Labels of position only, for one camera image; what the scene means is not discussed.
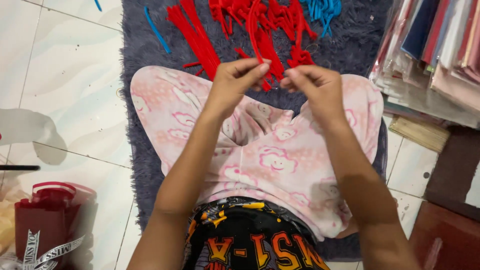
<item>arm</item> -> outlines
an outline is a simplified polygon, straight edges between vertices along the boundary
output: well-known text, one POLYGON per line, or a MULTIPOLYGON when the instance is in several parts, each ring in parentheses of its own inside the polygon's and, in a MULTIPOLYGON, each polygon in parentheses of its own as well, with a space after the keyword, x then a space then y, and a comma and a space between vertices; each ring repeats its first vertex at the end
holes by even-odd
POLYGON ((419 270, 396 203, 345 118, 340 75, 317 66, 299 66, 287 75, 282 85, 305 93, 314 119, 323 127, 338 187, 358 223, 365 268, 419 270))
POLYGON ((204 183, 222 123, 232 115, 246 89, 268 71, 268 63, 259 65, 256 59, 244 59, 218 67, 204 110, 160 186, 152 215, 127 269, 182 267, 188 217, 204 183))

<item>fingernail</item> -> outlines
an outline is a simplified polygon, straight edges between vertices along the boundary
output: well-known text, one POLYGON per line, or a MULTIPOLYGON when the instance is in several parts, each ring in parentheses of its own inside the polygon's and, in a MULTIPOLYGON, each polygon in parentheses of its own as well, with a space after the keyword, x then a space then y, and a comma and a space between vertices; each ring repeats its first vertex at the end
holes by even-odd
POLYGON ((285 70, 285 73, 291 78, 295 78, 299 75, 299 72, 296 71, 294 68, 285 70))
POLYGON ((268 71, 268 69, 270 69, 270 65, 267 64, 267 63, 263 63, 260 65, 260 71, 262 73, 266 73, 268 71))

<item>person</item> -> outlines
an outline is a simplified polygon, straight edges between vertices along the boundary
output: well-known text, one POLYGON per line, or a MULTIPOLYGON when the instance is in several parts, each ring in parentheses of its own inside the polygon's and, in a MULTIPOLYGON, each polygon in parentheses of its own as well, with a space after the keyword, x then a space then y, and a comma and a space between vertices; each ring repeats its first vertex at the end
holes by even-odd
POLYGON ((269 64, 222 63, 213 83, 157 66, 134 75, 166 177, 128 269, 326 270, 316 242, 354 232, 365 269, 420 269, 371 165, 378 89, 319 66, 286 70, 281 87, 308 98, 292 118, 244 95, 269 64))

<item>hand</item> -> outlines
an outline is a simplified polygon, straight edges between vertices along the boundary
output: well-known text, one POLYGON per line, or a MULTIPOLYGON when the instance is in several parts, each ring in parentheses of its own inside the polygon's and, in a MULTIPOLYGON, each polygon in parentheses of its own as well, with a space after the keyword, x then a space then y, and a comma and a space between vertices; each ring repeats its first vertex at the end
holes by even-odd
POLYGON ((342 77, 336 71, 315 65, 298 66, 285 71, 280 86, 290 93, 303 92, 308 98, 313 118, 322 128, 347 124, 343 109, 342 77))
POLYGON ((260 91, 270 63, 264 59, 264 63, 259 64, 256 58, 247 58, 220 64, 202 113, 221 120, 230 117, 248 88, 253 86, 254 90, 260 91))

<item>stack of fabric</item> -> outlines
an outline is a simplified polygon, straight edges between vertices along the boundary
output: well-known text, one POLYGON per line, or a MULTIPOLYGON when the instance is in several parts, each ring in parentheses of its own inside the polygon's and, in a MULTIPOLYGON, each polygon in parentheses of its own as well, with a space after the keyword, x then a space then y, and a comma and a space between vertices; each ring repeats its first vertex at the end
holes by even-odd
POLYGON ((480 0, 398 0, 370 79, 385 110, 480 127, 480 0))

